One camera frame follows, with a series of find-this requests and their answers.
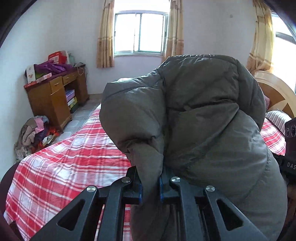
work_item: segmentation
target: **window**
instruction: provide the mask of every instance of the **window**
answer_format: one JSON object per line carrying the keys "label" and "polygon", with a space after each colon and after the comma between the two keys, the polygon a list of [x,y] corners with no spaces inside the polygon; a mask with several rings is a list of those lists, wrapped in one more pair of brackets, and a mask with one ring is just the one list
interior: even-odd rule
{"label": "window", "polygon": [[114,54],[162,55],[169,8],[168,0],[115,1]]}
{"label": "window", "polygon": [[296,87],[296,42],[292,33],[280,17],[272,14],[276,33],[272,54],[273,74],[282,79],[294,92]]}

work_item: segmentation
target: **purple box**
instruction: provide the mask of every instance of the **purple box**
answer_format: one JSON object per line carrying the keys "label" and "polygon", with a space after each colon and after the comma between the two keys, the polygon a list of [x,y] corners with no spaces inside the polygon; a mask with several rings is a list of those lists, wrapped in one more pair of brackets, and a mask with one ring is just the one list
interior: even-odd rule
{"label": "purple box", "polygon": [[69,102],[75,96],[75,90],[67,90],[66,91],[66,98],[67,102]]}

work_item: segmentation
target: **beige curtain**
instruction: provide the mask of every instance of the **beige curtain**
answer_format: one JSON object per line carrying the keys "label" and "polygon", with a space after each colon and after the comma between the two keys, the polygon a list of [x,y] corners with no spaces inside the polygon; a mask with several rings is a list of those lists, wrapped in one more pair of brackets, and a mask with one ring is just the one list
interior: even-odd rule
{"label": "beige curtain", "polygon": [[105,0],[96,56],[97,68],[114,67],[113,52],[114,0]]}
{"label": "beige curtain", "polygon": [[251,49],[247,69],[251,74],[257,70],[271,69],[271,57],[274,45],[271,10],[263,0],[253,0],[257,21],[253,47]]}
{"label": "beige curtain", "polygon": [[170,0],[167,42],[163,59],[182,55],[184,52],[182,0]]}

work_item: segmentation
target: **camera lens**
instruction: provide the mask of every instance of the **camera lens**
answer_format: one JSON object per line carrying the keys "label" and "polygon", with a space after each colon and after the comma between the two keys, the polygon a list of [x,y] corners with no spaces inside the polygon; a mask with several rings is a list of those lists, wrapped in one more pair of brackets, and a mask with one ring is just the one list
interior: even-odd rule
{"label": "camera lens", "polygon": [[293,125],[292,127],[291,127],[291,136],[295,136],[296,135],[296,126],[295,125]]}

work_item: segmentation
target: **headboard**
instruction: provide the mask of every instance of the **headboard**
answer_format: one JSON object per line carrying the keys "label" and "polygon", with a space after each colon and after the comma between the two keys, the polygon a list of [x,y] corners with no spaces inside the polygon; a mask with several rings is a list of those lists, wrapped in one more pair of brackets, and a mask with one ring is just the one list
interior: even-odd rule
{"label": "headboard", "polygon": [[254,78],[270,99],[268,111],[282,110],[292,119],[296,117],[296,94],[284,81],[266,71],[256,71]]}

